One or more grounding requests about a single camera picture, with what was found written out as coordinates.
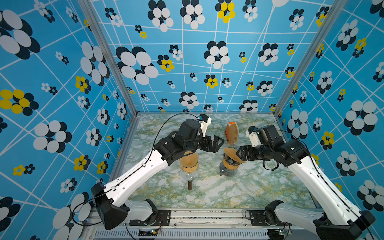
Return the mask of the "orange coffee filter pack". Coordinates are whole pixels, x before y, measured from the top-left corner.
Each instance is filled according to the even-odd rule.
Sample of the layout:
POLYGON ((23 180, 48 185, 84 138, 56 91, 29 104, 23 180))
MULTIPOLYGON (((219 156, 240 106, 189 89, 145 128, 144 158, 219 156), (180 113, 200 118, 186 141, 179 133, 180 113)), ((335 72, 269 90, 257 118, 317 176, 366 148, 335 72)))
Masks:
POLYGON ((230 122, 227 124, 225 136, 230 146, 237 143, 239 136, 239 127, 236 122, 230 122))

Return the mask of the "grey glass pitcher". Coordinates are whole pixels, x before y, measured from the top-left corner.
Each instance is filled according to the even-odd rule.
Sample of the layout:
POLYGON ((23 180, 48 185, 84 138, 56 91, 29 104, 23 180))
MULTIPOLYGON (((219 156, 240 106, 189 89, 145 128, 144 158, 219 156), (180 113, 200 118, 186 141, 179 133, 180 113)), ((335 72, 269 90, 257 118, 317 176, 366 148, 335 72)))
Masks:
POLYGON ((226 167, 223 167, 223 168, 220 168, 219 175, 220 176, 226 176, 226 177, 233 177, 236 175, 237 171, 238 171, 237 169, 231 170, 231 169, 228 169, 226 167))

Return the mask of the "grey glass dripper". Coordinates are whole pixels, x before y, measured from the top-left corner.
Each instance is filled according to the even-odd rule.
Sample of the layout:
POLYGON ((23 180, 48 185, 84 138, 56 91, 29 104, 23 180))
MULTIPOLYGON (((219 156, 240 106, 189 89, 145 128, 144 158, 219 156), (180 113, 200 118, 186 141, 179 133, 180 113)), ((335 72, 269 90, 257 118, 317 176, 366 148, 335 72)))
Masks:
POLYGON ((228 169, 231 169, 231 170, 238 169, 241 164, 242 164, 241 162, 237 162, 233 159, 223 158, 223 165, 228 169))

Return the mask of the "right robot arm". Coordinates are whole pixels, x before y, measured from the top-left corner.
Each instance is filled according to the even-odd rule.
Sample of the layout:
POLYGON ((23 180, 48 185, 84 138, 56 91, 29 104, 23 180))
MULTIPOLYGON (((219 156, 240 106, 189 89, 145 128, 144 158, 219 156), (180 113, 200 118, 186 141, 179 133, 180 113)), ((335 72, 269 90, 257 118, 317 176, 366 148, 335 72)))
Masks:
POLYGON ((251 144, 241 146, 237 156, 242 161, 270 161, 294 173, 315 197, 322 212, 292 207, 275 200, 265 207, 270 225, 286 223, 316 234, 321 240, 357 240, 375 222, 374 215, 362 211, 333 185, 298 139, 284 142, 273 125, 249 127, 251 144))

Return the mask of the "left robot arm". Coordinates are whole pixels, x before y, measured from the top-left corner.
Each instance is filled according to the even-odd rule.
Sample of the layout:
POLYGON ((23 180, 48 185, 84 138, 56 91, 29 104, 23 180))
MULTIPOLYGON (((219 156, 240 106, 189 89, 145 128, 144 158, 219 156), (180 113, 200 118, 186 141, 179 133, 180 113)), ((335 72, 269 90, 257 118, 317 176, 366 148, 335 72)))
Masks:
POLYGON ((133 168, 115 180, 91 188, 96 210, 106 230, 112 230, 124 221, 138 220, 148 225, 155 222, 158 209, 150 200, 130 201, 132 193, 156 173, 166 169, 186 153, 197 150, 216 153, 224 140, 208 136, 206 131, 212 119, 201 114, 197 119, 185 120, 177 131, 160 139, 133 168))

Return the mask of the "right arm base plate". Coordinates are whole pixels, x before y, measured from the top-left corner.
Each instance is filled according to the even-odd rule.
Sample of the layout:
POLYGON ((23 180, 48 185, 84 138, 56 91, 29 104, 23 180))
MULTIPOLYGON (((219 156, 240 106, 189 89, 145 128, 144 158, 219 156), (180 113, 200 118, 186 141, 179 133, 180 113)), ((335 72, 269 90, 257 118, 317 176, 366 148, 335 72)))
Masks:
POLYGON ((291 227, 290 223, 283 223, 279 220, 268 222, 268 218, 265 215, 265 210, 246 210, 245 218, 251 222, 252 227, 291 227))

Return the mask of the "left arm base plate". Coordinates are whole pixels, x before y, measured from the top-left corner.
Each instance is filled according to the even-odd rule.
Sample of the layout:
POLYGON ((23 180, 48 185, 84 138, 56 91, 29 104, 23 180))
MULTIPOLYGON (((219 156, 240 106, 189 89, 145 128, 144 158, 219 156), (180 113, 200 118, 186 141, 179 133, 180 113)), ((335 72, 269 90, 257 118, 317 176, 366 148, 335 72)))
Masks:
POLYGON ((152 214, 147 220, 130 220, 130 226, 169 226, 171 220, 171 210, 158 210, 155 214, 152 214))

